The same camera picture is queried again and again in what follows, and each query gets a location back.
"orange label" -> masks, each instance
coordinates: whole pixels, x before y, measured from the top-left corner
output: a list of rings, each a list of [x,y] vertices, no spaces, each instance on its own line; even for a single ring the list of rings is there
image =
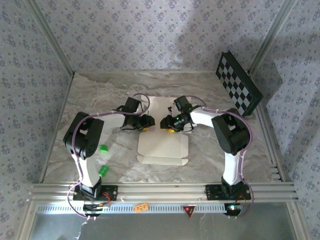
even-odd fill
[[[134,206],[134,212],[135,213],[140,213],[140,212],[144,212],[144,211],[148,211],[149,210],[149,205],[148,203],[141,203],[137,206]]]

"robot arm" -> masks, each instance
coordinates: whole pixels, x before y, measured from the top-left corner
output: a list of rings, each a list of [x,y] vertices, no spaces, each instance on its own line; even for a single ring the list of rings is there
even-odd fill
[[[114,110],[116,112],[121,111],[121,113],[110,114],[100,118],[90,117],[86,119],[80,125],[75,135],[76,154],[73,151],[72,137],[78,123],[83,118],[87,117],[88,114],[78,112],[66,132],[63,138],[64,145],[75,161],[79,176],[82,175],[83,177],[79,186],[80,191],[89,198],[96,199],[100,195],[101,190],[101,178],[96,169],[96,161],[93,158],[93,155],[98,148],[102,131],[113,128],[142,131],[144,128],[155,125],[154,118],[147,114],[129,115],[131,113],[136,113],[139,105],[142,107],[139,100],[129,97],[125,105]]]
[[[175,132],[183,131],[185,124],[202,124],[214,128],[220,147],[225,154],[224,173],[222,176],[222,190],[225,195],[239,194],[242,187],[242,165],[240,156],[250,140],[249,130],[238,118],[227,113],[212,113],[205,111],[201,106],[192,106],[185,96],[174,100],[181,114],[166,116],[160,123],[163,129],[173,129]],[[239,115],[235,108],[227,112]]]

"white cardboard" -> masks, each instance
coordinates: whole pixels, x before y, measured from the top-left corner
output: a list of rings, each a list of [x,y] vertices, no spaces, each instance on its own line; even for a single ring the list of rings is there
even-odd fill
[[[143,164],[157,164],[170,166],[183,166],[189,154],[188,136],[182,133],[169,132],[160,129],[160,121],[169,113],[168,107],[172,105],[175,97],[150,96],[148,114],[154,118],[155,126],[149,127],[140,133],[137,152],[139,162]]]

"glass panel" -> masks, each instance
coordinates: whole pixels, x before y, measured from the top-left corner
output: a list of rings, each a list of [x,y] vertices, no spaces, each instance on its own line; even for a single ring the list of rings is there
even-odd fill
[[[222,213],[102,214],[88,222],[75,214],[39,213],[30,240],[295,240],[285,203],[257,203],[238,219]]]

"cable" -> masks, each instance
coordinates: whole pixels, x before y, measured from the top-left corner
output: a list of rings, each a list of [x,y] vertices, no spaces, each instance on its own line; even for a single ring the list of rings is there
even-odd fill
[[[189,132],[191,132],[193,129],[194,129],[194,126],[192,125],[192,123],[190,123],[190,125],[191,125],[191,129],[190,130],[188,130],[188,131],[181,131],[182,133],[189,133]]]
[[[185,95],[185,97],[187,97],[187,98],[194,98],[194,99],[199,100],[200,102],[202,102],[202,103],[203,103],[202,107],[206,107],[206,106],[207,106],[206,102],[205,102],[205,101],[203,101],[200,97],[193,96],[193,95]]]
[[[108,199],[108,205],[109,205],[109,208],[110,208],[110,206],[111,206],[111,197],[110,197],[110,195],[109,195],[109,193],[107,193],[107,192],[103,192],[102,193],[104,196],[106,196],[106,198]]]
[[[80,231],[79,231],[79,235],[78,235],[78,236],[75,236],[75,237],[74,237],[74,240],[79,240],[80,235],[81,235],[82,227],[83,227],[83,225],[86,225],[86,224],[88,223],[88,221],[89,221],[89,219],[86,219],[86,220],[81,224],[81,226],[80,226]]]
[[[76,186],[79,186],[81,184],[81,181],[79,181],[78,183],[74,184],[68,191],[68,193],[66,194],[66,200],[68,201],[68,204],[70,206],[70,208],[79,216],[79,217],[82,217],[84,219],[87,219],[88,217],[86,215],[83,215],[81,214],[80,212],[78,212],[72,205],[71,205],[71,202],[69,200],[69,195],[72,191],[72,189],[74,189]]]
[[[251,205],[250,205],[250,207],[248,208],[248,210],[247,210],[245,213],[243,213],[243,214],[241,214],[240,216],[238,216],[238,217],[244,217],[245,215],[247,215],[247,214],[251,211],[251,209],[252,209],[252,207],[253,207],[253,205],[254,205],[254,202],[255,202],[255,194],[254,194],[254,191],[253,191],[251,185],[245,181],[244,175],[243,175],[243,172],[242,172],[244,155],[245,155],[247,149],[250,147],[250,145],[251,145],[251,143],[252,143],[252,140],[253,140],[253,132],[252,132],[252,129],[251,129],[251,127],[249,126],[249,123],[248,123],[243,117],[241,117],[241,116],[239,116],[239,115],[237,115],[237,114],[235,114],[235,113],[233,113],[233,112],[230,112],[230,111],[221,111],[221,110],[212,110],[212,109],[207,109],[207,108],[204,108],[204,107],[202,108],[202,110],[205,111],[205,112],[208,112],[208,113],[213,113],[213,114],[229,114],[229,115],[231,115],[231,116],[239,119],[240,121],[242,121],[242,122],[244,123],[244,125],[246,126],[246,128],[248,129],[248,131],[249,131],[249,137],[250,137],[249,143],[245,146],[244,149],[242,149],[242,150],[240,151],[239,164],[238,164],[238,174],[239,174],[240,177],[241,177],[241,181],[242,181],[245,185],[247,185],[247,186],[249,187],[249,190],[250,190],[250,192],[251,192],[251,194],[252,194],[252,198],[251,198],[252,200],[251,200]]]
[[[147,99],[147,101],[148,101],[148,105],[147,105],[147,107],[146,107],[145,110],[142,110],[141,112],[136,112],[136,113],[129,113],[129,112],[123,112],[123,111],[111,111],[111,112],[105,112],[105,113],[102,113],[102,114],[97,113],[97,114],[88,115],[88,116],[84,117],[83,119],[81,119],[81,120],[79,121],[79,123],[78,123],[78,124],[75,126],[75,128],[74,128],[74,132],[73,132],[73,135],[72,135],[72,150],[73,150],[74,155],[76,156],[76,165],[77,165],[77,168],[79,169],[79,172],[80,172],[80,174],[79,174],[79,175],[80,175],[80,176],[79,176],[80,180],[79,180],[78,183],[76,183],[75,185],[73,185],[73,186],[69,189],[66,197],[67,197],[68,204],[69,204],[69,206],[72,208],[72,210],[73,210],[78,216],[80,216],[80,217],[82,217],[82,218],[87,218],[87,217],[86,217],[85,215],[79,213],[79,212],[71,205],[70,200],[69,200],[69,195],[70,195],[71,190],[74,189],[76,186],[79,186],[79,185],[82,183],[82,181],[84,180],[84,173],[83,173],[82,168],[81,168],[81,165],[80,165],[80,156],[76,153],[76,135],[77,135],[78,129],[80,128],[81,124],[84,123],[84,122],[85,122],[87,119],[89,119],[89,118],[104,117],[104,116],[113,115],[113,114],[126,114],[126,115],[141,115],[141,114],[144,114],[144,113],[149,109],[149,107],[150,107],[150,98],[149,98],[147,95],[143,94],[143,93],[136,93],[136,94],[133,95],[133,97],[138,96],[138,95],[141,95],[141,96],[146,97],[146,99]]]
[[[243,200],[244,200],[244,205],[243,205],[243,206],[246,206],[247,200],[246,200],[245,196],[244,196],[242,193],[240,193],[240,194],[238,195],[238,197],[237,197],[237,199],[236,199],[236,201],[234,202],[233,205],[235,205],[235,204],[239,201],[239,197],[240,197],[240,196],[242,196],[242,198],[243,198]]]

